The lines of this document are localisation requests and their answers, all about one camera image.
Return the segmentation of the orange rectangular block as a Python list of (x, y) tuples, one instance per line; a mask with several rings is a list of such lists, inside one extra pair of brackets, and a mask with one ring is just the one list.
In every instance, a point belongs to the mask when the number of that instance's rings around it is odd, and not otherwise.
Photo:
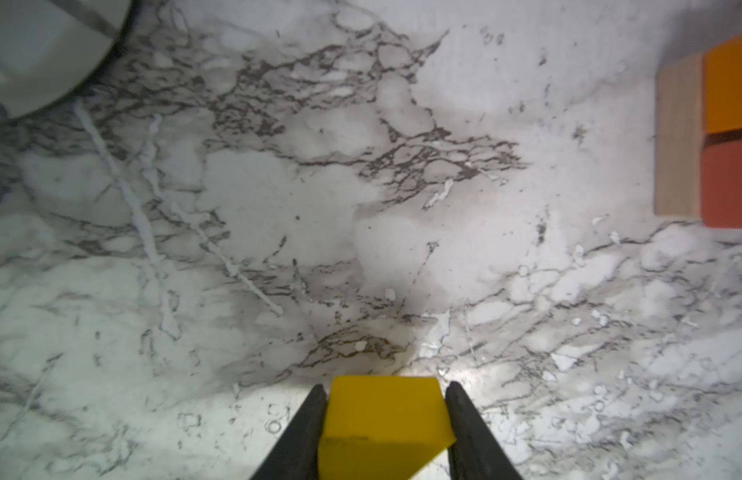
[(742, 129), (742, 35), (703, 57), (704, 127), (707, 134)]

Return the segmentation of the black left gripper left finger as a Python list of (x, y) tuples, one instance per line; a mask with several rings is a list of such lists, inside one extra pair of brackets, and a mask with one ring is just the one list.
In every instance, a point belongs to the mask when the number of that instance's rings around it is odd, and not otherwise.
[(328, 407), (324, 387), (315, 385), (252, 480), (318, 480), (318, 446)]

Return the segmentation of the natural wood rectangular block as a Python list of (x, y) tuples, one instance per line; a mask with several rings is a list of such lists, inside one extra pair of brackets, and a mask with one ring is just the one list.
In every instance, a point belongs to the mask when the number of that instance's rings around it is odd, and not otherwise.
[(701, 216), (703, 55), (662, 67), (655, 79), (654, 212)]

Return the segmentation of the yellow triangular block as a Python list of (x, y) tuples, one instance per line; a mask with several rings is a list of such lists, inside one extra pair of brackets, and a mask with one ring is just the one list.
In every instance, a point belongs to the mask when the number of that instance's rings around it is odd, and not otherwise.
[(456, 441), (431, 377), (334, 379), (318, 446), (321, 479), (409, 479)]

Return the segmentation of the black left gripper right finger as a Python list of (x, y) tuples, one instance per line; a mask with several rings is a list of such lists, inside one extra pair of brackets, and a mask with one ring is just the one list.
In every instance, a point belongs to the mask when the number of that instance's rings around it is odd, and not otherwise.
[(448, 449), (452, 480), (522, 480), (459, 382), (449, 383), (445, 403), (455, 443)]

